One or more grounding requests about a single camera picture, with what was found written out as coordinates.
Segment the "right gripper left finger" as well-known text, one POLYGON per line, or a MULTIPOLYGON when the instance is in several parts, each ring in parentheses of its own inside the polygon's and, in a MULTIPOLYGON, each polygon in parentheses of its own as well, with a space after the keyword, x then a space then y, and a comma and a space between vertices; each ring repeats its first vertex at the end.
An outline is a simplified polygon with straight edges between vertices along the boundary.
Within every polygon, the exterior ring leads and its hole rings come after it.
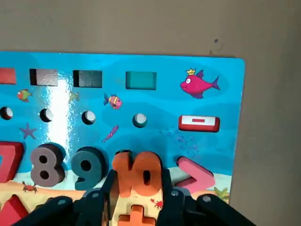
POLYGON ((79 200, 50 198, 15 226, 108 226, 117 204, 117 172, 110 170, 102 187, 79 200))

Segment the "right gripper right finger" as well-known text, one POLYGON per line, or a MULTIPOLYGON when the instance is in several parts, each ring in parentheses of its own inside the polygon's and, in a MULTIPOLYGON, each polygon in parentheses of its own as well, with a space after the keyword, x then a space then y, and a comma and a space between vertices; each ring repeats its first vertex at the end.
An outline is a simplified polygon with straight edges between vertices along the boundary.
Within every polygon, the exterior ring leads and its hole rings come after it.
POLYGON ((193 199, 190 192, 173 186, 170 172, 161 173, 163 207, 158 226, 255 226, 253 222, 214 194, 193 199))

